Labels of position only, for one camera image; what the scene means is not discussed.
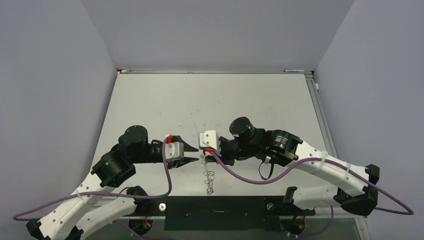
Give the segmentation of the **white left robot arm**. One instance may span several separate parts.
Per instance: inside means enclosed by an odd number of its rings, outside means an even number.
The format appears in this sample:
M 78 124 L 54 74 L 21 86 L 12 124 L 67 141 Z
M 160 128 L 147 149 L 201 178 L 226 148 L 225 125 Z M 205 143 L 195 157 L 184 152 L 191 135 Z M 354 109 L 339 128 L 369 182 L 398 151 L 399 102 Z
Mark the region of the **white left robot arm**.
M 198 149 L 179 135 L 149 141 L 145 127 L 130 126 L 69 197 L 59 200 L 59 206 L 46 216 L 30 219 L 26 229 L 37 240 L 85 240 L 120 217 L 143 215 L 152 197 L 142 187 L 128 187 L 126 195 L 113 190 L 135 175 L 136 164 L 161 163 L 170 181 L 170 169 L 197 161 L 185 156 L 186 152 Z

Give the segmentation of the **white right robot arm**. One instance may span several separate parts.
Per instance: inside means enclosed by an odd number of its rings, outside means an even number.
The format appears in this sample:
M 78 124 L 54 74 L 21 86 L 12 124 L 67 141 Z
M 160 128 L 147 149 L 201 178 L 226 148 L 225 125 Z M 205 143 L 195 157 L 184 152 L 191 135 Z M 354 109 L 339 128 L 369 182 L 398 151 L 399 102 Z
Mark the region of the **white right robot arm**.
M 287 131 L 257 128 L 245 116 L 236 118 L 229 132 L 232 139 L 215 130 L 199 133 L 198 145 L 207 162 L 229 170 L 238 161 L 255 158 L 263 164 L 284 167 L 287 172 L 297 169 L 326 181 L 325 185 L 314 187 L 288 187 L 282 201 L 287 213 L 339 207 L 353 215 L 368 216 L 377 208 L 378 166 L 342 161 Z

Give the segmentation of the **metal disc with keyrings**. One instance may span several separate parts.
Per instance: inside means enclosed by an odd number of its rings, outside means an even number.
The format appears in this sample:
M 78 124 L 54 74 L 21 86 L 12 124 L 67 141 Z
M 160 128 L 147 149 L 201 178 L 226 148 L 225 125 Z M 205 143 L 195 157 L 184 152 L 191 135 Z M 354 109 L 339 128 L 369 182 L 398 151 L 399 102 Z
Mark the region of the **metal disc with keyrings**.
M 206 193 L 207 195 L 212 195 L 214 193 L 214 180 L 215 180 L 215 172 L 208 169 L 208 162 L 206 160 L 201 159 L 201 163 L 204 166 L 204 172 L 203 175 L 206 177 L 205 184 L 206 184 Z

